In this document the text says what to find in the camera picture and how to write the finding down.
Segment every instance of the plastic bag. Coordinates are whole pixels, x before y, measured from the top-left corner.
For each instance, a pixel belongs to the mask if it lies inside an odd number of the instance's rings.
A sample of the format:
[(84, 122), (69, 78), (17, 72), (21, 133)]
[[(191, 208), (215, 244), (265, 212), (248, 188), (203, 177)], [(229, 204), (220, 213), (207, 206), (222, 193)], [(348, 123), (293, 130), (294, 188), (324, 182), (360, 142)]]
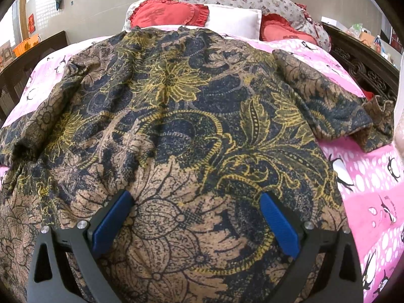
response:
[(363, 24), (354, 24), (348, 29), (348, 34), (359, 39), (360, 32), (362, 31)]

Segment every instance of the dark wood furniture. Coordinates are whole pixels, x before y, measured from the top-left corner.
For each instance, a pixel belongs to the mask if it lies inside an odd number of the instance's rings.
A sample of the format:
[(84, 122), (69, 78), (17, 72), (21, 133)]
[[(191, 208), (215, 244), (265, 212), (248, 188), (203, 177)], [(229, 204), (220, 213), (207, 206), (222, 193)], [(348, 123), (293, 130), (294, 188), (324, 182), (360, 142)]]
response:
[(396, 102), (399, 71), (380, 54), (334, 26), (323, 24), (331, 36), (331, 55), (366, 91)]
[[(67, 46), (66, 32), (59, 32), (23, 53), (17, 59), (13, 60), (3, 71), (0, 72), (0, 96), (3, 89), (9, 93), (13, 103), (18, 104), (20, 97), (15, 91), (15, 85), (26, 78), (26, 72), (30, 72), (39, 63), (52, 52), (51, 49), (59, 50)], [(0, 107), (0, 119), (6, 120), (6, 114)]]

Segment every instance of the blue gripper pad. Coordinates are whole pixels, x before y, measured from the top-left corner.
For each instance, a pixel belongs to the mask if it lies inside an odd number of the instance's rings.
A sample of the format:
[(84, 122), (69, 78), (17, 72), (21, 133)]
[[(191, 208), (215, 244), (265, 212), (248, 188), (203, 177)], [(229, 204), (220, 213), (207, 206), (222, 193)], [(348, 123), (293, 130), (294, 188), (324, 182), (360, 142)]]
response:
[(130, 192), (125, 191), (92, 235), (92, 255), (95, 259), (108, 252), (112, 242), (133, 206)]
[(263, 193), (259, 203), (261, 213), (275, 234), (275, 238), (282, 251), (284, 254), (292, 256), (295, 259), (300, 251), (300, 242), (297, 233), (268, 194)]

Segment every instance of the plastic basket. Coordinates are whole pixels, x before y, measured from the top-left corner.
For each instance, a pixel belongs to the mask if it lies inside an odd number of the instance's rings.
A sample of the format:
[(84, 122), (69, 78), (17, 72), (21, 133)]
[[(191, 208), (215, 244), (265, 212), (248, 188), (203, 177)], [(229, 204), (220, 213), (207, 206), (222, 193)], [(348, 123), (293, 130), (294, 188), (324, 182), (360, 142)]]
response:
[(19, 45), (17, 45), (14, 48), (14, 53), (17, 57), (21, 56), (24, 52), (28, 51), (31, 49), (34, 45), (38, 44), (41, 42), (41, 38), (39, 37), (38, 34), (35, 34), (34, 36), (29, 37), (28, 39), (22, 41)]

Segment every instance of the metal bolt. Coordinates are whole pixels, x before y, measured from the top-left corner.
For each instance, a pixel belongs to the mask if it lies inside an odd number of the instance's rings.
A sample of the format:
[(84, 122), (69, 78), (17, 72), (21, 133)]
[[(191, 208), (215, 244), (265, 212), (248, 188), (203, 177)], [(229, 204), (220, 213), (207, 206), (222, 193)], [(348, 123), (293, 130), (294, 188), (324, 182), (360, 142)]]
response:
[(85, 229), (87, 228), (88, 222), (86, 220), (81, 220), (77, 223), (77, 227), (79, 229)]
[(46, 233), (49, 232), (50, 229), (51, 229), (51, 228), (50, 228), (48, 225), (44, 225), (44, 226), (41, 228), (41, 232), (42, 232), (43, 234), (46, 234)]
[(311, 221), (306, 221), (306, 222), (304, 222), (304, 227), (307, 230), (313, 230), (314, 229), (314, 223), (312, 223)]
[(345, 225), (345, 226), (342, 227), (342, 231), (343, 231), (345, 234), (348, 235), (348, 234), (351, 233), (351, 228), (350, 228), (349, 226)]

